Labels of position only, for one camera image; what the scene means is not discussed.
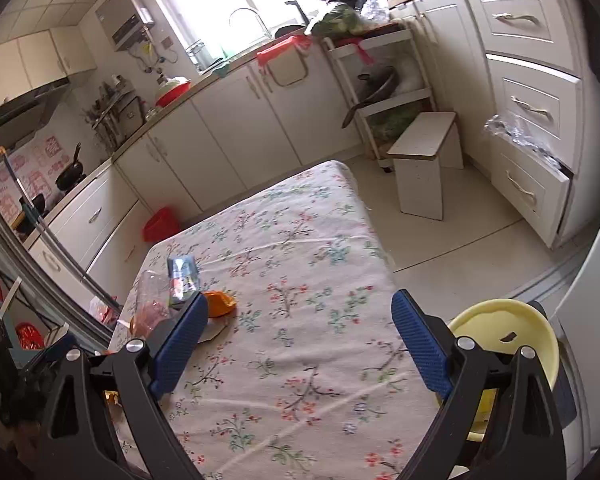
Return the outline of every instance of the blue gripper pad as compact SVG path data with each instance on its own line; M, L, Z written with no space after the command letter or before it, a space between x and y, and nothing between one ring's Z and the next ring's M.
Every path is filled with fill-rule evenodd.
M414 307L403 290L392 298L391 315L427 388L446 400L453 389L446 372L446 355L422 319L420 309Z
M206 327L208 314L209 306L205 295L198 294L171 329L154 357L154 380L149 385L154 399L159 400L165 393L175 389Z

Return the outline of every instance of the faucet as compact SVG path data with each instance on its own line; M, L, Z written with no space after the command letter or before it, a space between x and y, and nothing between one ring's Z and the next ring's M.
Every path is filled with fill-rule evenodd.
M256 18L258 20L258 23L260 24L260 27L262 28L262 31L264 32L264 35L267 38L269 38L270 40L273 40L273 34L270 33L269 29L267 28L267 25L265 25L265 23L262 21L262 17L260 16L260 13L253 7L239 7L238 9L235 9L234 12L229 14L229 27L231 27L231 18L239 10L250 10L251 12L253 12L256 15Z

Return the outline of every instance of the range hood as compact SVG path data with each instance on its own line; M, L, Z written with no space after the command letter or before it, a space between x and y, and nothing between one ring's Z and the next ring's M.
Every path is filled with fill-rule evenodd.
M0 106L0 146L13 149L51 119L56 107L70 88L63 77Z

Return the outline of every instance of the floral tablecloth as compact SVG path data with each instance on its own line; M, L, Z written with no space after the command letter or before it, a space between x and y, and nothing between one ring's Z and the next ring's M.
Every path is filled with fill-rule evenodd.
M238 303L160 405L213 480L392 480L437 411L392 324L392 274L348 168L325 162L157 244ZM136 287L121 318L129 320ZM118 326L110 348L129 338ZM117 431L141 459L124 419Z

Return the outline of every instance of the drawer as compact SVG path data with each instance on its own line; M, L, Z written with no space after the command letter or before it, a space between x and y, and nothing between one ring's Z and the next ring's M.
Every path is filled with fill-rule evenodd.
M151 218L149 210L137 202L116 227L88 269L89 275L111 296L124 304L138 270L151 249L142 240L142 228Z
M508 139L491 139L491 183L551 247L569 192L567 176Z
M89 311L89 303L93 299L93 294L58 261L58 258L41 238L32 245L29 254L69 297L84 310Z
M578 73L574 32L562 0L469 0L484 48Z
M582 140L582 82L528 61L487 54L498 113L520 118L528 132L576 171Z
M137 201L138 197L111 166L69 202L50 227L69 254L86 269Z

